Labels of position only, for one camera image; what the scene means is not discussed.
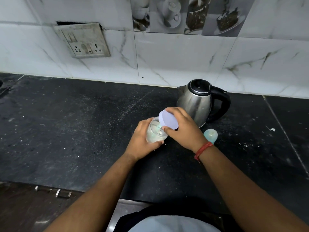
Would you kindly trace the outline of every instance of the wall tile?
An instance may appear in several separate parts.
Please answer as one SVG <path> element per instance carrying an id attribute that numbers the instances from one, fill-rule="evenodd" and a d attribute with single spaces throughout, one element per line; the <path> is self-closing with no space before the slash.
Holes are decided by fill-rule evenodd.
<path id="1" fill-rule="evenodd" d="M 309 40 L 309 0 L 256 0 L 240 37 Z"/>
<path id="2" fill-rule="evenodd" d="M 0 24 L 0 71 L 70 77 L 41 26 Z"/>
<path id="3" fill-rule="evenodd" d="M 237 38 L 215 86 L 230 92 L 309 95 L 309 42 Z"/>
<path id="4" fill-rule="evenodd" d="M 130 0 L 29 0 L 43 23 L 99 22 L 105 29 L 133 31 Z"/>
<path id="5" fill-rule="evenodd" d="M 44 27 L 44 32 L 73 78 L 138 84 L 132 31 L 104 31 L 111 57 L 85 59 L 72 58 L 52 27 Z"/>
<path id="6" fill-rule="evenodd" d="M 214 82 L 234 37 L 134 32 L 141 84 L 181 86 L 203 78 Z"/>
<path id="7" fill-rule="evenodd" d="M 37 23 L 25 0 L 1 0 L 0 21 Z"/>

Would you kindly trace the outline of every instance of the switch plate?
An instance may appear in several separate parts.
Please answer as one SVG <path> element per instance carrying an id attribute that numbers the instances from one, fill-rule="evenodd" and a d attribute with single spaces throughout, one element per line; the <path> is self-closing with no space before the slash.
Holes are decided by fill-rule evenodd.
<path id="1" fill-rule="evenodd" d="M 99 23 L 54 26 L 73 58 L 110 57 Z"/>

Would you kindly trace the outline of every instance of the glass baby bottle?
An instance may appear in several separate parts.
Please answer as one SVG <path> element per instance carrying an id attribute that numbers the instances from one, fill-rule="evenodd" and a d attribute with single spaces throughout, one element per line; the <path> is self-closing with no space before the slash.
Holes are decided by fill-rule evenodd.
<path id="1" fill-rule="evenodd" d="M 178 122 L 173 114 L 168 113 L 166 110 L 160 112 L 159 116 L 152 119 L 147 129 L 146 139 L 149 143 L 162 141 L 167 138 L 167 134 L 163 131 L 162 127 L 167 126 L 171 129 L 178 128 Z"/>

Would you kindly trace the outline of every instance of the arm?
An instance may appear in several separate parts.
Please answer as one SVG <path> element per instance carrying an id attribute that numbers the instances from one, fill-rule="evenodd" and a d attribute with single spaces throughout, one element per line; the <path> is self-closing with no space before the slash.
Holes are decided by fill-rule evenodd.
<path id="1" fill-rule="evenodd" d="M 98 182 L 61 214 L 45 232 L 105 231 L 115 210 L 127 175 L 137 160 L 161 146 L 148 143 L 146 130 L 152 118 L 138 123 L 125 153 Z"/>
<path id="2" fill-rule="evenodd" d="M 175 131 L 165 126 L 164 131 L 196 153 L 207 142 L 201 130 L 184 109 L 166 110 L 174 114 L 179 128 Z M 207 148 L 199 158 L 244 231 L 309 231 L 309 226 L 257 186 L 215 146 Z"/>

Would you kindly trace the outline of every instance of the white shirt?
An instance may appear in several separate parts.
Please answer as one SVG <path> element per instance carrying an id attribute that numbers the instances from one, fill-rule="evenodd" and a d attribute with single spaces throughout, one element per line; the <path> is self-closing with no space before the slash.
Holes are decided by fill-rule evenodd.
<path id="1" fill-rule="evenodd" d="M 154 216 L 137 223 L 129 232 L 221 232 L 216 227 L 183 216 Z"/>

